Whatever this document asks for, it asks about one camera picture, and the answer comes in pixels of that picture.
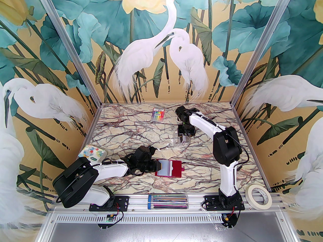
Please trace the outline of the clear plastic card box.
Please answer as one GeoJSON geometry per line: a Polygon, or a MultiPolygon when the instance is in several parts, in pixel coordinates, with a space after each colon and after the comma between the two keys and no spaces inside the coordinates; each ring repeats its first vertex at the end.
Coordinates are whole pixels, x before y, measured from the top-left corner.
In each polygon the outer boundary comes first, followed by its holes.
{"type": "Polygon", "coordinates": [[[173,133],[173,147],[188,146],[191,143],[191,139],[188,136],[187,142],[180,143],[180,135],[185,136],[184,134],[178,134],[177,132],[173,133]]]}

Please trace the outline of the red leather card holder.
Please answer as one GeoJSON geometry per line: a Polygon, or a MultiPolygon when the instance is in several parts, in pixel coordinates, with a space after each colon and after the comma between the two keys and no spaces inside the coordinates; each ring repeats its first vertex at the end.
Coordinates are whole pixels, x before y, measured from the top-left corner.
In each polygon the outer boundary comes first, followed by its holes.
{"type": "Polygon", "coordinates": [[[158,159],[162,163],[162,170],[155,173],[158,177],[181,178],[184,167],[182,161],[158,159]]]}

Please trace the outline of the pack of coloured markers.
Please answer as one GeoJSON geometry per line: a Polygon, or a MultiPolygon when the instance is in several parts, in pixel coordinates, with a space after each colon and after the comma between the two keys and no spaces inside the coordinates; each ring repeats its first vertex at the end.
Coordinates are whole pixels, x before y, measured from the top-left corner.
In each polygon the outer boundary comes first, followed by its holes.
{"type": "Polygon", "coordinates": [[[151,121],[162,122],[164,119],[165,109],[164,108],[153,108],[151,121]]]}

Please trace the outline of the clear case of coloured pens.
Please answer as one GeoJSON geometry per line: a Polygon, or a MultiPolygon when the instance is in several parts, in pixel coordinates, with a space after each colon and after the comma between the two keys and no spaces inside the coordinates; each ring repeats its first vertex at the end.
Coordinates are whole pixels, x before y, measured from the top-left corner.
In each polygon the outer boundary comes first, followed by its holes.
{"type": "Polygon", "coordinates": [[[184,194],[151,194],[148,196],[148,210],[188,208],[188,197],[184,194]]]}

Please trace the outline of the perforated metal strip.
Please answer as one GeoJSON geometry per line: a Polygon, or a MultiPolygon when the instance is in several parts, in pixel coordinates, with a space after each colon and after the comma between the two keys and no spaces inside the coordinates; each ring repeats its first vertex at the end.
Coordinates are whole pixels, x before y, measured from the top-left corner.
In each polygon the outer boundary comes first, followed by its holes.
{"type": "Polygon", "coordinates": [[[113,224],[119,221],[121,224],[194,224],[194,223],[223,223],[221,214],[191,213],[191,214],[116,214],[114,222],[106,222],[106,216],[113,213],[103,214],[58,214],[52,223],[78,223],[78,224],[113,224]]]}

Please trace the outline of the colourful patterned box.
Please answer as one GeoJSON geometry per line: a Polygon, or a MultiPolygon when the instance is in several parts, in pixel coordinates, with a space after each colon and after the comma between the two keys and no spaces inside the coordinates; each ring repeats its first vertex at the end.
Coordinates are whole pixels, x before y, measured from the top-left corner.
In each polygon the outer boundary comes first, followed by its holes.
{"type": "Polygon", "coordinates": [[[85,157],[91,163],[101,163],[102,160],[107,156],[107,151],[90,144],[86,145],[78,154],[78,157],[85,157]]]}

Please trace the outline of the grey metal sheet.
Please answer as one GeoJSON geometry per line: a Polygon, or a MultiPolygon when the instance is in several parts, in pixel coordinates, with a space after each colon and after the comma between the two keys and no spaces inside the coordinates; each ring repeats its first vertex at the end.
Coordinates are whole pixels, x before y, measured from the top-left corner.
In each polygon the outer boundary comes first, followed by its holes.
{"type": "Polygon", "coordinates": [[[217,231],[212,224],[118,224],[100,228],[96,224],[54,226],[41,242],[289,242],[279,229],[234,228],[217,231]]]}

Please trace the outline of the masking tape roll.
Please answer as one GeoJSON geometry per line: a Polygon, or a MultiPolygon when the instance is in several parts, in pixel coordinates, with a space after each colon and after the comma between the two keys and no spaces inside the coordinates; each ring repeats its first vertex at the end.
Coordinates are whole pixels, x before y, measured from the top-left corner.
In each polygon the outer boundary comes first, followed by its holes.
{"type": "Polygon", "coordinates": [[[245,197],[248,204],[259,211],[270,209],[273,203],[270,193],[264,187],[258,184],[252,184],[249,187],[247,187],[245,191],[245,197]],[[253,191],[258,192],[263,197],[263,204],[260,204],[255,200],[252,194],[253,191]]]}

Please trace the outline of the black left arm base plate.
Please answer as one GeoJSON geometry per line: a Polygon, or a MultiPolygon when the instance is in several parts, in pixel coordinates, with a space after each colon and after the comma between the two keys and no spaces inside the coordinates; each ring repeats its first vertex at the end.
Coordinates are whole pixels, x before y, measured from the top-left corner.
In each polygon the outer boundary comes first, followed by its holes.
{"type": "Polygon", "coordinates": [[[128,196],[112,196],[102,206],[90,204],[90,212],[127,212],[128,211],[128,196]]]}

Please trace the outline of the aluminium front rail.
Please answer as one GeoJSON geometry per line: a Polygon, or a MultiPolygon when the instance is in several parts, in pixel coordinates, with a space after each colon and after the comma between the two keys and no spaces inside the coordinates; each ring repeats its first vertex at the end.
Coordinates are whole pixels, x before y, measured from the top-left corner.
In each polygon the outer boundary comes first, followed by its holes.
{"type": "MultiPolygon", "coordinates": [[[[190,193],[187,194],[188,202],[189,202],[189,208],[181,210],[180,212],[184,211],[199,211],[200,208],[202,208],[202,203],[205,201],[204,194],[202,193],[190,193]]],[[[217,195],[217,193],[209,193],[207,195],[217,195]]],[[[252,206],[250,206],[246,200],[245,193],[240,192],[240,195],[242,197],[242,200],[244,202],[245,210],[250,212],[257,212],[259,210],[254,209],[252,206]]],[[[278,193],[270,193],[272,197],[272,206],[268,210],[263,210],[259,212],[266,212],[266,211],[287,211],[286,207],[281,200],[281,197],[278,193]]],[[[127,212],[146,212],[149,211],[147,209],[147,203],[148,203],[148,196],[149,194],[130,194],[127,195],[129,197],[128,201],[128,211],[127,212]]],[[[71,208],[64,208],[62,203],[53,203],[51,205],[51,211],[54,209],[62,209],[62,210],[77,210],[77,211],[88,211],[90,207],[90,203],[79,203],[71,208]]]]}

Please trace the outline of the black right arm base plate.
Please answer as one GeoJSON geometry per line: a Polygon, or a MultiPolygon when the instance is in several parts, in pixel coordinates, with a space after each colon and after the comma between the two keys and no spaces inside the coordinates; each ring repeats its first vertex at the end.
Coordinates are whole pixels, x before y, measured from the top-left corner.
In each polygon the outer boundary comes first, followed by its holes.
{"type": "Polygon", "coordinates": [[[245,210],[241,195],[226,197],[224,195],[205,195],[204,206],[207,211],[245,210]]]}

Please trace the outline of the aluminium corner post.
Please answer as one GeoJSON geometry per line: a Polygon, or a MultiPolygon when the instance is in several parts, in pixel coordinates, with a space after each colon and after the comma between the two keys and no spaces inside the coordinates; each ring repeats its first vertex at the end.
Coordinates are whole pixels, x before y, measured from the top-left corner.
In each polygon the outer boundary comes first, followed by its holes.
{"type": "Polygon", "coordinates": [[[50,20],[52,21],[58,35],[60,36],[60,39],[62,43],[64,44],[68,55],[72,59],[72,62],[74,63],[77,71],[79,72],[80,76],[82,77],[85,85],[87,86],[90,94],[92,95],[92,98],[94,99],[94,103],[96,104],[97,107],[100,107],[102,102],[101,99],[98,96],[98,93],[96,89],[94,88],[87,72],[86,69],[84,68],[84,65],[81,62],[80,57],[78,56],[76,49],[66,32],[66,29],[57,13],[57,10],[52,2],[52,0],[40,0],[43,7],[45,8],[50,20]]]}
{"type": "Polygon", "coordinates": [[[246,66],[245,72],[243,76],[241,77],[239,84],[237,85],[235,92],[233,93],[230,105],[231,108],[234,109],[235,105],[239,99],[239,97],[242,94],[243,88],[247,85],[247,81],[249,77],[251,76],[251,73],[257,64],[257,62],[260,60],[261,56],[265,53],[265,49],[267,45],[269,44],[271,37],[276,30],[277,25],[279,24],[281,17],[283,16],[289,2],[291,0],[278,0],[273,12],[270,15],[270,18],[268,20],[267,25],[264,28],[264,31],[255,47],[255,50],[246,66]]]}

